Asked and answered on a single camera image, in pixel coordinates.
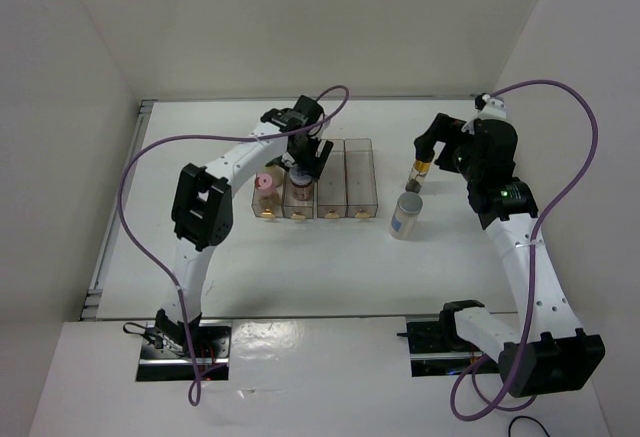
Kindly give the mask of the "gold black cap bottle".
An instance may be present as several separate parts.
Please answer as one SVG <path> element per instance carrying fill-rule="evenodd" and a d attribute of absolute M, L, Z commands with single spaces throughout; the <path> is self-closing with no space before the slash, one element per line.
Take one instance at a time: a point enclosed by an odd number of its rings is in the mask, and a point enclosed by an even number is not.
<path fill-rule="evenodd" d="M 419 193 L 429 172 L 431 163 L 415 160 L 405 186 L 407 192 Z"/>

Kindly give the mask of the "red label spice jar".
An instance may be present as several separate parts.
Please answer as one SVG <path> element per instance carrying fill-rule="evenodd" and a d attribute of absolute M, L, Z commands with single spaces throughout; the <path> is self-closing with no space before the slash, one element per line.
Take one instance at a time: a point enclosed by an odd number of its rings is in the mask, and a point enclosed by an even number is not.
<path fill-rule="evenodd" d="M 293 187 L 292 195 L 296 200 L 309 201 L 312 198 L 313 178 L 299 166 L 290 169 L 289 181 Z"/>

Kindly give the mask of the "pink cap spice bottle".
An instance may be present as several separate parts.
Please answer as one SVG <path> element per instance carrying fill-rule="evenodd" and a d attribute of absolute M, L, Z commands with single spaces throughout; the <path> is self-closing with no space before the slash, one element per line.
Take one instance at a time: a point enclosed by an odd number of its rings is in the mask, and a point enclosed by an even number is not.
<path fill-rule="evenodd" d="M 255 189 L 258 195 L 258 202 L 263 209 L 274 210 L 280 206 L 280 194 L 278 188 L 273 184 L 272 178 L 265 173 L 259 173 L 255 179 Z"/>

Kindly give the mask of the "silver lid blue label jar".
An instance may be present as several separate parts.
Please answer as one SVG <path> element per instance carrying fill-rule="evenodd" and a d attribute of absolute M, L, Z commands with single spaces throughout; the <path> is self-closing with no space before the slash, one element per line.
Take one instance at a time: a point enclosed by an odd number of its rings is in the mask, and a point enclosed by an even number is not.
<path fill-rule="evenodd" d="M 406 240 L 413 231 L 423 208 L 421 196 L 414 192 L 404 192 L 396 202 L 390 221 L 390 234 L 399 240 Z"/>

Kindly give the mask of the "yellow cap spice bottle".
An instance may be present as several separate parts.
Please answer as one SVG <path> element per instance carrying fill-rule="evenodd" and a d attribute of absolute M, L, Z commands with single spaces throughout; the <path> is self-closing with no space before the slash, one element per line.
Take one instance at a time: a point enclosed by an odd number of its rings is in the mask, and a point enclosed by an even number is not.
<path fill-rule="evenodd" d="M 285 171 L 279 165 L 266 165 L 262 168 L 262 172 L 268 174 L 272 178 L 273 184 L 276 187 L 282 185 L 284 181 Z"/>

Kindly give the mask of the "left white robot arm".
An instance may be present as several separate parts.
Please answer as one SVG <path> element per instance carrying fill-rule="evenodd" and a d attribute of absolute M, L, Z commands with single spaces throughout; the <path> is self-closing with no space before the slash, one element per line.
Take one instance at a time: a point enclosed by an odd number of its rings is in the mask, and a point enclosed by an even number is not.
<path fill-rule="evenodd" d="M 328 157 L 318 150 L 323 117 L 316 100 L 301 96 L 291 108 L 266 112 L 249 136 L 218 159 L 181 170 L 171 210 L 176 290 L 155 319 L 163 344 L 176 356 L 188 356 L 198 347 L 206 273 L 214 250 L 232 230 L 235 194 L 273 161 L 286 169 L 298 166 L 318 179 Z"/>

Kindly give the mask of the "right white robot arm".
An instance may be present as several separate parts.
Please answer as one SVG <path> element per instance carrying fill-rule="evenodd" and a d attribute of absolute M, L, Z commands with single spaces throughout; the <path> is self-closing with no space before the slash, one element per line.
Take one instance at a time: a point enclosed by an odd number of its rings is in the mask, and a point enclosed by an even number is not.
<path fill-rule="evenodd" d="M 416 158 L 461 175 L 468 201 L 493 243 L 520 318 L 511 328 L 477 300 L 449 302 L 438 338 L 450 350 L 471 344 L 496 363 L 513 397 L 577 391 L 605 356 L 585 331 L 561 288 L 541 235 L 529 186 L 514 174 L 518 136 L 508 122 L 465 122 L 439 113 L 414 141 Z"/>

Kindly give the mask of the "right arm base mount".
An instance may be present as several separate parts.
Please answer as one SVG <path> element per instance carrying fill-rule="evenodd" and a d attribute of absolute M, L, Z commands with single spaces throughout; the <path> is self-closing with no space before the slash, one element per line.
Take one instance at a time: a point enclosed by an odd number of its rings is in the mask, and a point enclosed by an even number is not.
<path fill-rule="evenodd" d="M 406 316 L 397 336 L 407 344 L 413 377 L 458 376 L 483 356 L 470 343 L 450 343 L 436 315 Z"/>

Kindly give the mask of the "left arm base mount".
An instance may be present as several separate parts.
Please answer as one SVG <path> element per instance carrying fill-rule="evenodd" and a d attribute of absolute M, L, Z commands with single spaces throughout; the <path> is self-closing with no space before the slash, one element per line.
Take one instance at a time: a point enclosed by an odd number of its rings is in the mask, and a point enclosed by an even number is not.
<path fill-rule="evenodd" d="M 151 324 L 125 322 L 125 334 L 142 339 L 137 382 L 191 381 L 195 377 L 188 350 L 176 345 Z M 194 343 L 197 370 L 204 381 L 226 381 L 229 376 L 231 326 L 205 323 Z"/>

